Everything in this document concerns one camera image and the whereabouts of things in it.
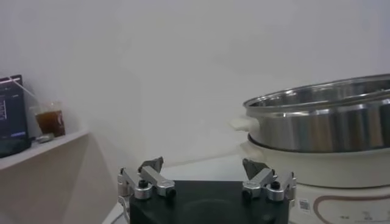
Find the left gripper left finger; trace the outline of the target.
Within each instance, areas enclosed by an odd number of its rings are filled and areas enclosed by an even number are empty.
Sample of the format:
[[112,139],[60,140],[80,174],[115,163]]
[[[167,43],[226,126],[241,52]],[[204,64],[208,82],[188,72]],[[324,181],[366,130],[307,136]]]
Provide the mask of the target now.
[[148,200],[155,190],[161,197],[175,197],[175,182],[160,174],[163,163],[161,156],[144,161],[137,170],[122,167],[118,174],[118,196],[126,198],[133,195],[138,200]]

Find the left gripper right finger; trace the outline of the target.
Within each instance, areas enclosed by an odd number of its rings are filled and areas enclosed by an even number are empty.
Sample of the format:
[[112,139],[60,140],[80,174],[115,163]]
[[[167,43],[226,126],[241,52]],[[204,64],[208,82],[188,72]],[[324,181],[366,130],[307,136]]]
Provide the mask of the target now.
[[248,180],[243,181],[243,196],[246,200],[266,197],[270,201],[294,201],[297,178],[294,172],[277,172],[265,163],[244,158],[242,161]]

